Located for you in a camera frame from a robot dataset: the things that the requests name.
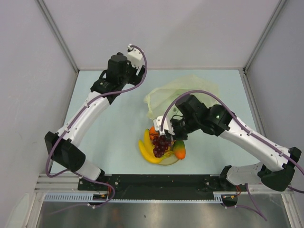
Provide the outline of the green orange fake mango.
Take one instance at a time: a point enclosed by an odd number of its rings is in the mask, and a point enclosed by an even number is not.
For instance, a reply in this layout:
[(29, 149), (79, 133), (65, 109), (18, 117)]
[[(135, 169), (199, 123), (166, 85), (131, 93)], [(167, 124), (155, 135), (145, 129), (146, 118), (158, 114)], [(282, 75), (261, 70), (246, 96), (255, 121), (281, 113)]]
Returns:
[(186, 157), (186, 148), (184, 141), (175, 141), (172, 146), (172, 151), (178, 159), (184, 159)]

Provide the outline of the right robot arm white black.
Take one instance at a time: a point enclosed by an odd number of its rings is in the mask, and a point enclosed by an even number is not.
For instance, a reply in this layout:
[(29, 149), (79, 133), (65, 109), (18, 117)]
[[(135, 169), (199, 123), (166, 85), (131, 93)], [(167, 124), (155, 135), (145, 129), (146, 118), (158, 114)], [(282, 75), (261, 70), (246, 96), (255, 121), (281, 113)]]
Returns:
[(240, 184), (262, 183), (276, 191), (285, 191), (295, 174), (295, 165), (301, 151), (286, 148), (272, 142), (247, 126), (224, 104), (206, 107), (195, 95), (181, 95), (173, 104), (182, 114), (181, 119), (171, 119), (173, 138), (187, 140), (194, 131), (219, 136), (244, 149), (259, 160), (247, 166), (225, 166), (220, 174), (219, 185), (231, 190)]

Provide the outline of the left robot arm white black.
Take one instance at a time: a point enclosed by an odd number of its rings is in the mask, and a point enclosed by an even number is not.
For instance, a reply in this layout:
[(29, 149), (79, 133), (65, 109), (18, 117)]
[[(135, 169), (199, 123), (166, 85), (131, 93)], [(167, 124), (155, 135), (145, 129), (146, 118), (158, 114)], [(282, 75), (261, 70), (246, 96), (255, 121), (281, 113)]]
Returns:
[(126, 55), (117, 53), (108, 60), (107, 69), (93, 83), (90, 92), (77, 113), (57, 132), (48, 132), (45, 143), (48, 152), (46, 174), (54, 161), (70, 171), (88, 179), (95, 190), (105, 184), (104, 171), (92, 164), (79, 149), (79, 145), (96, 118), (108, 108), (115, 98), (126, 90), (127, 84), (139, 87), (147, 74), (146, 57), (139, 48), (131, 47)]

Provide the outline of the orange fake persimmon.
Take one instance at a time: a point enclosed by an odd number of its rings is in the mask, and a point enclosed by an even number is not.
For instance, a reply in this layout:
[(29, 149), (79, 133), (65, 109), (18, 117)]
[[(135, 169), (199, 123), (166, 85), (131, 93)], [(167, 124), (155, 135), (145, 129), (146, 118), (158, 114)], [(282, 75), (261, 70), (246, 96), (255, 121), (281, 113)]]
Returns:
[(159, 133), (156, 132), (154, 126), (152, 126), (152, 127), (149, 129), (149, 137), (150, 137), (150, 139), (153, 140), (154, 137), (156, 137), (156, 136), (158, 136), (158, 135), (159, 135)]

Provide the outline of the beige round plate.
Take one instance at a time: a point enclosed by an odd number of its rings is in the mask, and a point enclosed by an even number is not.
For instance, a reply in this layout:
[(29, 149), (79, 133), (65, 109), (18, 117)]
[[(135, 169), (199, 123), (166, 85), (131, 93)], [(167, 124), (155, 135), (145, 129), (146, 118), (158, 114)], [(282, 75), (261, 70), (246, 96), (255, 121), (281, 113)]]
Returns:
[[(171, 147), (169, 148), (170, 151), (172, 151), (172, 146), (174, 144), (175, 141), (171, 141)], [(177, 161), (179, 161), (180, 159), (178, 159), (174, 153), (173, 153), (173, 156), (168, 158), (168, 159), (165, 159), (163, 160), (163, 162), (165, 163), (165, 166), (168, 166), (168, 165), (172, 165), (172, 164), (175, 164)]]

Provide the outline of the dark red fake grapes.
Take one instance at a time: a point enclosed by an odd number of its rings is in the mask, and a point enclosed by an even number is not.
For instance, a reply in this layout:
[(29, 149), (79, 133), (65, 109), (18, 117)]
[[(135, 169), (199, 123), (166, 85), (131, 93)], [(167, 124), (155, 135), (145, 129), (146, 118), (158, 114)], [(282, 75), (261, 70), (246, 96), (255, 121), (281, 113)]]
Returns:
[(153, 154), (156, 158), (162, 157), (171, 147), (171, 141), (165, 135), (154, 136), (152, 140)]

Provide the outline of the yellow fake banana bunch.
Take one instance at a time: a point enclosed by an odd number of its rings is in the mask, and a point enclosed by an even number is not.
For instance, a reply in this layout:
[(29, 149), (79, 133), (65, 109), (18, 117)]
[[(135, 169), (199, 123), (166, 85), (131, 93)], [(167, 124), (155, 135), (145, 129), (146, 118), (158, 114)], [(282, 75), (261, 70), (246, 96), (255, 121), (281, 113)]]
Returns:
[(142, 157), (152, 164), (165, 165), (163, 160), (168, 159), (173, 156), (172, 151), (166, 152), (162, 157), (158, 158), (154, 156), (153, 149), (154, 146), (150, 140), (150, 132), (148, 129), (144, 131), (143, 141), (138, 140), (138, 148)]

